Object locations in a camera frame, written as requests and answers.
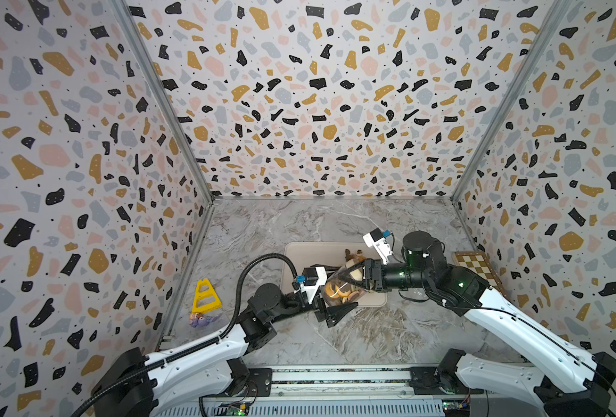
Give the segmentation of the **jar with beige lid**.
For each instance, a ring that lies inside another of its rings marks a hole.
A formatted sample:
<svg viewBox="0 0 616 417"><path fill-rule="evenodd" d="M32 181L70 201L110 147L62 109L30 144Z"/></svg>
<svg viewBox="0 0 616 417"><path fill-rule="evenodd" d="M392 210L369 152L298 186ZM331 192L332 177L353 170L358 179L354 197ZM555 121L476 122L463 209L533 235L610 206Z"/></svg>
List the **jar with beige lid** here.
<svg viewBox="0 0 616 417"><path fill-rule="evenodd" d="M330 306L350 303L347 302L347 296L351 292L351 281L355 281L355 279L346 279L345 281L337 279L337 271L339 271L339 269L330 271L327 283L325 283L322 289L322 297Z"/></svg>

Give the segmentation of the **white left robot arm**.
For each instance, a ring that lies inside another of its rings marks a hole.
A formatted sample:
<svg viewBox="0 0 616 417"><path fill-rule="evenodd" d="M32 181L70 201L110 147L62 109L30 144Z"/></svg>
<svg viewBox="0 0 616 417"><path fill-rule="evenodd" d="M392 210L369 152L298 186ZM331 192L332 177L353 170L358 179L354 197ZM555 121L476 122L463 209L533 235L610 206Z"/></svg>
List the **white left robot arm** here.
<svg viewBox="0 0 616 417"><path fill-rule="evenodd" d="M92 409L97 416L155 416L192 399L235 395L250 375L244 356L276 336L276 321L313 312L334 327L357 306L330 306L320 294L310 299L303 290L285 294L275 284L264 284L229 332L148 355L138 348L123 353L92 390Z"/></svg>

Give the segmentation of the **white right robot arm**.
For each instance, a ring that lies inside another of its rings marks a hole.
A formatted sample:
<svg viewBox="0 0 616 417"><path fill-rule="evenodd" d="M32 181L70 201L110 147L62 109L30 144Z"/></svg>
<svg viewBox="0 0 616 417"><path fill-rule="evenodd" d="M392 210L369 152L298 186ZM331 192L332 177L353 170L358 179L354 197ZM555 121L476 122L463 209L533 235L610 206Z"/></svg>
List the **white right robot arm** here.
<svg viewBox="0 0 616 417"><path fill-rule="evenodd" d="M335 278L374 292L419 288L429 302L486 328L527 360L525 365L478 358L450 349L436 368L446 394L480 389L526 402L548 416L606 416L616 399L616 359L592 354L544 328L509 302L487 280L448 263L443 244L427 232L403 238L401 262L392 263L388 233L366 235L378 259L340 269Z"/></svg>

